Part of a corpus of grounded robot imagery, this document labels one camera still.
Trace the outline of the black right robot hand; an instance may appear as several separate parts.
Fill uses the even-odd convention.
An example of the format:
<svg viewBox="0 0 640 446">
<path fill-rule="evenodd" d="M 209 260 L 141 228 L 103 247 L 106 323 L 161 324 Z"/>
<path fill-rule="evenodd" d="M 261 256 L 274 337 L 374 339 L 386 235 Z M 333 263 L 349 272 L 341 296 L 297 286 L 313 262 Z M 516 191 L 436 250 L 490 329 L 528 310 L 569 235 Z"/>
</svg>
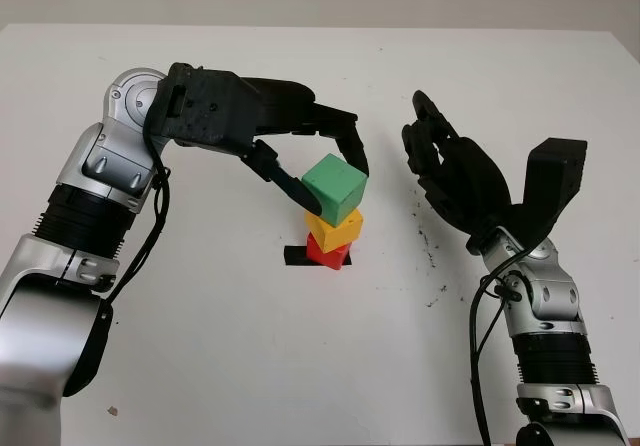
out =
<svg viewBox="0 0 640 446">
<path fill-rule="evenodd" d="M 479 256 L 512 206 L 496 163 L 472 139 L 459 135 L 422 91 L 413 94 L 417 116 L 402 129 L 408 165 L 434 211 L 466 233 L 466 248 Z"/>
</svg>

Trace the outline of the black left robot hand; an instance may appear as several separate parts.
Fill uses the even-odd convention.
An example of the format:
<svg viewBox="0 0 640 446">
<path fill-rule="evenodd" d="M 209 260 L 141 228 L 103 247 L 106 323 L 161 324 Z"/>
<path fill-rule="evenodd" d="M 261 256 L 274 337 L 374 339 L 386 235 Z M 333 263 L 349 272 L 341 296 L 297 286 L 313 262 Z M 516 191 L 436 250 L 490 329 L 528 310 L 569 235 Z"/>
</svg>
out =
<svg viewBox="0 0 640 446">
<path fill-rule="evenodd" d="M 300 83 L 266 78 L 248 78 L 246 82 L 257 90 L 262 104 L 256 137 L 292 134 L 331 138 L 347 164 L 364 174 L 369 173 L 356 114 L 317 103 L 314 92 Z M 306 211 L 320 216 L 329 210 L 318 193 L 281 167 L 278 153 L 263 140 L 255 140 L 241 160 L 264 181 L 275 183 Z"/>
</svg>

